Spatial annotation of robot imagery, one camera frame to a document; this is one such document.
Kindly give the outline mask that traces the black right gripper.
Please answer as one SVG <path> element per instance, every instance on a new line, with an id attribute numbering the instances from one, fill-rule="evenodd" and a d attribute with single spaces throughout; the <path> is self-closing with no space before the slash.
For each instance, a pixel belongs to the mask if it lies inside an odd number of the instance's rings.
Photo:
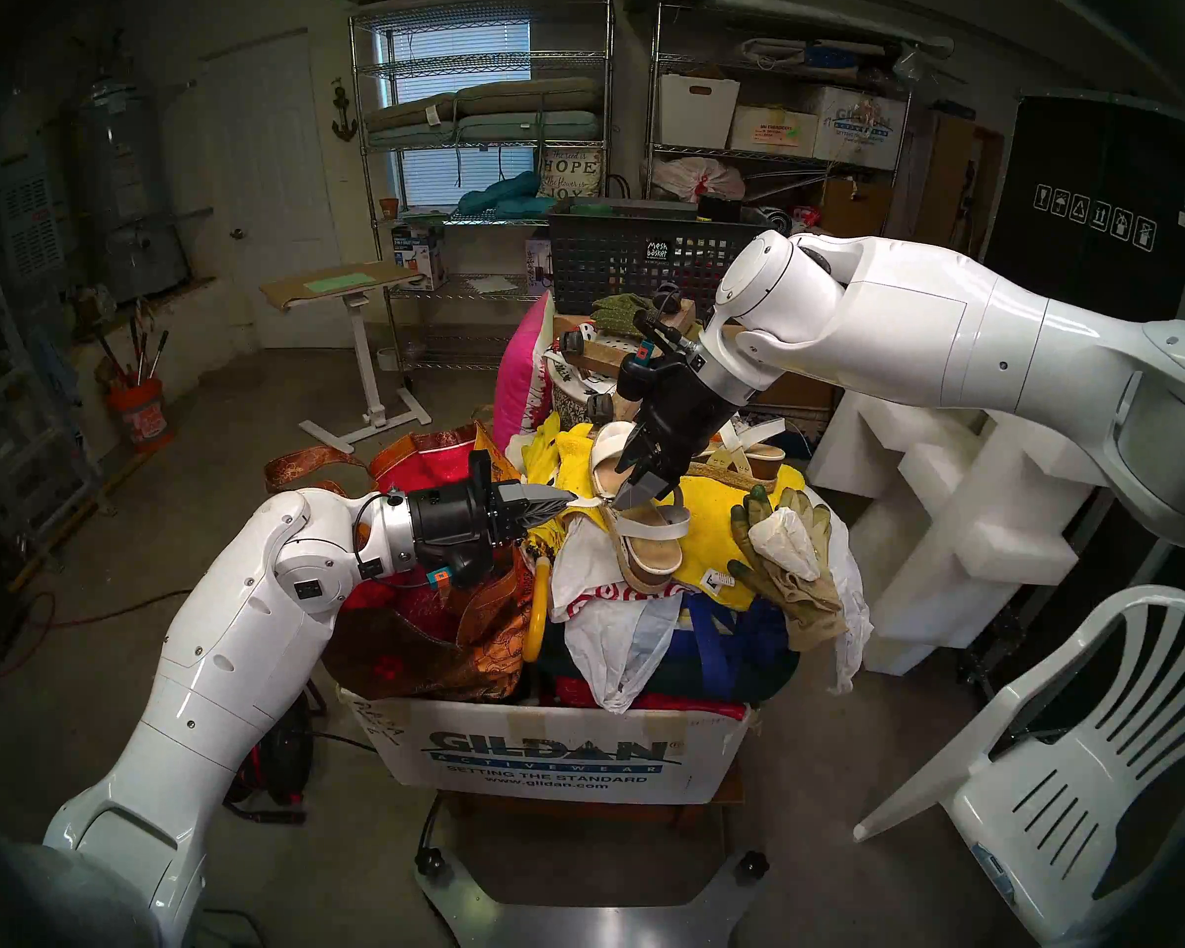
<path id="1" fill-rule="evenodd" d="M 748 402 L 748 383 L 700 342 L 662 356 L 624 356 L 617 392 L 639 404 L 617 466 L 610 505 L 630 510 L 675 497 L 675 483 L 709 438 Z"/>

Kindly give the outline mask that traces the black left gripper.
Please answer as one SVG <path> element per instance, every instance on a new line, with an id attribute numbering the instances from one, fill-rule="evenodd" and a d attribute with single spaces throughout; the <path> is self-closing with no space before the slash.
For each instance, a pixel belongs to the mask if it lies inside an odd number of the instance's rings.
<path id="1" fill-rule="evenodd" d="M 565 539 L 566 507 L 579 497 L 553 485 L 497 481 L 491 451 L 469 455 L 468 478 L 409 494 L 414 556 L 451 585 L 473 589 L 489 578 L 495 549 L 519 539 Z"/>

